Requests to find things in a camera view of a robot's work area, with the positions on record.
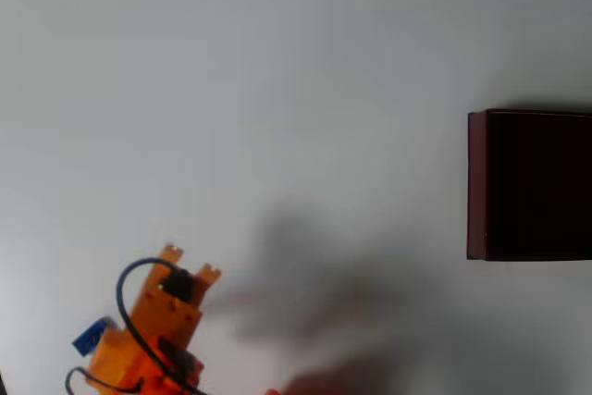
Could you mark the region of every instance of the orange 3d printed part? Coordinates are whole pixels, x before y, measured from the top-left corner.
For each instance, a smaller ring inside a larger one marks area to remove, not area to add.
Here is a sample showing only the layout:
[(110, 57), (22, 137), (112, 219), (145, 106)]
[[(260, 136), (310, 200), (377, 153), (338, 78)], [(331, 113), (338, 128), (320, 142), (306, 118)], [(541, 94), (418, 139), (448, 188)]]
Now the orange 3d printed part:
[[(206, 264), (192, 275), (175, 266), (182, 255), (181, 249), (167, 245), (158, 258), (140, 260), (123, 272), (117, 284), (117, 305), (127, 328), (107, 327), (88, 370), (72, 369), (72, 372), (81, 371), (87, 383), (101, 395), (122, 391), (202, 393), (195, 388), (204, 366), (186, 349), (202, 317), (200, 303), (220, 277), (220, 271)], [(127, 315), (122, 300), (123, 281), (131, 270), (144, 264), (154, 265), (133, 310)], [(142, 346), (138, 334), (149, 351)], [(165, 365), (164, 369), (151, 354)], [(67, 378), (69, 393), (73, 393), (69, 388), (72, 372)]]

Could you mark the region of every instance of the black cable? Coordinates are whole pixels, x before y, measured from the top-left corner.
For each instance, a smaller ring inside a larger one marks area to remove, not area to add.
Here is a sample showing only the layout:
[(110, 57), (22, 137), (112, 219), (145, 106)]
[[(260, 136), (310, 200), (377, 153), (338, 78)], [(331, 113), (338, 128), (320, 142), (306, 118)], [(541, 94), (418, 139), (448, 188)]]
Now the black cable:
[(74, 375), (75, 372), (80, 372), (81, 374), (86, 376), (88, 379), (90, 379), (91, 381), (94, 381), (97, 384), (100, 384), (104, 388), (116, 390), (117, 392), (120, 392), (120, 393), (139, 393), (140, 389), (142, 388), (141, 381), (131, 389), (124, 389), (124, 388), (118, 388), (116, 386), (111, 386), (110, 384), (107, 384), (104, 381), (101, 381), (99, 378), (89, 374), (84, 367), (74, 367), (66, 375), (66, 381), (64, 383), (64, 385), (66, 386), (66, 392), (68, 393), (68, 395), (74, 395), (74, 392), (72, 391), (72, 387), (70, 386), (70, 380), (72, 379), (72, 375)]
[(121, 275), (119, 275), (119, 279), (117, 280), (117, 289), (116, 289), (116, 297), (117, 297), (117, 309), (119, 309), (119, 313), (123, 318), (123, 322), (126, 324), (126, 327), (129, 330), (131, 336), (136, 340), (138, 345), (142, 348), (144, 352), (150, 357), (150, 359), (160, 367), (160, 370), (163, 371), (165, 376), (175, 381), (178, 385), (180, 385), (184, 390), (187, 390), (189, 393), (194, 393), (196, 395), (206, 395), (204, 392), (200, 391), (192, 387), (187, 381), (185, 381), (182, 377), (178, 376), (174, 372), (172, 372), (168, 366), (161, 361), (161, 359), (156, 355), (156, 353), (152, 350), (150, 345), (146, 342), (146, 340), (142, 337), (138, 329), (133, 325), (130, 316), (128, 315), (128, 311), (126, 310), (125, 304), (123, 303), (123, 284), (126, 281), (128, 275), (136, 268), (147, 265), (147, 264), (159, 264), (164, 265), (171, 269), (171, 271), (175, 272), (178, 270), (177, 266), (173, 263), (169, 263), (168, 261), (161, 259), (161, 258), (145, 258), (135, 261), (128, 265)]

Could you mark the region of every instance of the white surface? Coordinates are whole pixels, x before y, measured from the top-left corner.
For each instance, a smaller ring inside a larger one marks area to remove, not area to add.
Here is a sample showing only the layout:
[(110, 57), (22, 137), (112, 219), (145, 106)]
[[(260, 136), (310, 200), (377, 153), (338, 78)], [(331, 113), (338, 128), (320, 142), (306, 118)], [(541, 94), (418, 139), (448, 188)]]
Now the white surface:
[[(286, 191), (360, 227), (410, 218), (462, 262), (466, 113), (591, 97), (589, 2), (3, 0), (9, 393), (62, 393), (80, 363), (70, 342), (115, 312), (124, 264), (172, 239), (183, 264), (231, 272)], [(583, 264), (512, 268), (591, 282)], [(270, 353), (223, 327), (203, 326), (192, 349), (212, 393), (260, 394), (275, 378)]]

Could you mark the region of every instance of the dark red box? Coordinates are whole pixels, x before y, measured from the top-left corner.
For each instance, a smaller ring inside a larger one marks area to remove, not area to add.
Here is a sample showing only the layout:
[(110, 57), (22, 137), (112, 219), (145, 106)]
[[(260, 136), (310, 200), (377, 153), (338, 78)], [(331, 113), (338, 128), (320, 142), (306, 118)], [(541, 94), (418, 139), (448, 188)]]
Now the dark red box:
[(592, 114), (469, 114), (468, 259), (592, 259)]

